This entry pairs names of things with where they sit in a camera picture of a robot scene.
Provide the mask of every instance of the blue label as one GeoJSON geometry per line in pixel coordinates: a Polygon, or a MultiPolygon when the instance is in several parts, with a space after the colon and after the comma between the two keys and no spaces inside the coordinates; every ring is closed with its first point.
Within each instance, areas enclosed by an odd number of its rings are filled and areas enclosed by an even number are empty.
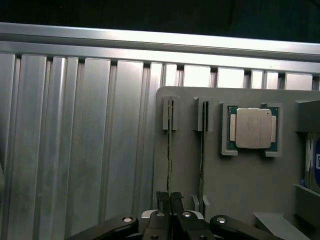
{"type": "Polygon", "coordinates": [[[318,184],[318,186],[320,187],[320,138],[316,141],[314,155],[314,177],[316,184],[318,184]]]}

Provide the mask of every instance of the black background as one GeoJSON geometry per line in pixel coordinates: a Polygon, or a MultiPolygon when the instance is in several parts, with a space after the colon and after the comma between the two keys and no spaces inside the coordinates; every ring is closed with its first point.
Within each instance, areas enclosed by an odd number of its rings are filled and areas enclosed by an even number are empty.
{"type": "Polygon", "coordinates": [[[0,0],[0,21],[320,43],[320,0],[0,0]]]}

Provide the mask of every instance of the gray fixture plate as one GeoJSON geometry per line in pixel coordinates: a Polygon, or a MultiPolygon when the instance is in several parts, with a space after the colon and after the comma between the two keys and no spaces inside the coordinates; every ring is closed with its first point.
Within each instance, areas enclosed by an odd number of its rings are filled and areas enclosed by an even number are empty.
{"type": "MultiPolygon", "coordinates": [[[[191,195],[199,192],[200,132],[197,125],[196,98],[212,98],[213,131],[206,134],[204,195],[209,207],[205,218],[228,215],[254,223],[253,212],[293,213],[293,184],[304,174],[305,139],[297,129],[296,101],[319,100],[320,92],[297,90],[162,87],[156,96],[153,192],[166,191],[167,131],[163,126],[164,96],[179,97],[177,130],[172,131],[173,192],[181,192],[186,209],[194,206],[191,195]],[[221,103],[240,103],[241,108],[260,108],[262,103],[282,104],[283,132],[281,157],[264,157],[261,149],[238,149],[238,156],[221,155],[221,103]]],[[[157,207],[155,194],[153,207],[157,207]]]]}

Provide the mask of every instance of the corrugated metal panel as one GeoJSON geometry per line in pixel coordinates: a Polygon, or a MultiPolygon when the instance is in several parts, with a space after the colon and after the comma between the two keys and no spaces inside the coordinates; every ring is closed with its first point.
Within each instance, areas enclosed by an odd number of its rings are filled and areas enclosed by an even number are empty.
{"type": "Polygon", "coordinates": [[[160,86],[319,89],[317,62],[25,42],[0,52],[11,52],[0,53],[1,239],[63,239],[151,208],[160,86]]]}
{"type": "Polygon", "coordinates": [[[312,90],[313,77],[310,74],[287,73],[285,75],[285,89],[312,90]]]}

